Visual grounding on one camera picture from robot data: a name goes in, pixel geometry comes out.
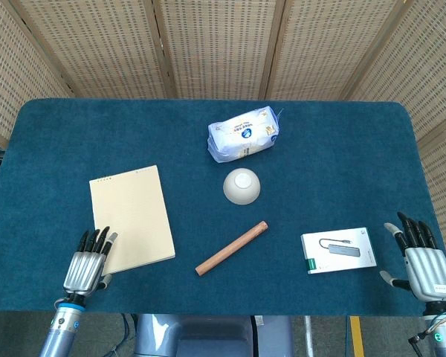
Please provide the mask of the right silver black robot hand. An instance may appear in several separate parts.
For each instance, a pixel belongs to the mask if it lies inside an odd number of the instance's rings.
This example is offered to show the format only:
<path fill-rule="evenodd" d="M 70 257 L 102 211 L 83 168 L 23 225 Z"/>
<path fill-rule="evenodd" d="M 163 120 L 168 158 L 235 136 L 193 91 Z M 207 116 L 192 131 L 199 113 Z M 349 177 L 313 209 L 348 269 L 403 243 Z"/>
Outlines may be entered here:
<path fill-rule="evenodd" d="M 388 271 L 381 270 L 381 278 L 391 287 L 412 292 L 423 303 L 446 303 L 446 254 L 438 245 L 430 227 L 415 221 L 401 211 L 397 216 L 402 227 L 386 222 L 384 227 L 395 239 L 407 279 L 394 278 Z"/>

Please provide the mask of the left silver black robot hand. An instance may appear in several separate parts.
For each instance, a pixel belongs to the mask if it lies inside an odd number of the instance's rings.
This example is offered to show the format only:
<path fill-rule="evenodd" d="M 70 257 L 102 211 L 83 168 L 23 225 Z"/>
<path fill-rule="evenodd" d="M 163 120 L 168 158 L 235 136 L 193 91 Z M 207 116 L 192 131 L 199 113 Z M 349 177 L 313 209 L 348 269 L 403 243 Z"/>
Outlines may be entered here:
<path fill-rule="evenodd" d="M 88 298 L 109 286 L 112 275 L 104 274 L 103 270 L 118 237 L 115 232 L 109 234 L 109 229 L 107 226 L 103 230 L 86 231 L 81 236 L 63 283 L 69 299 Z"/>

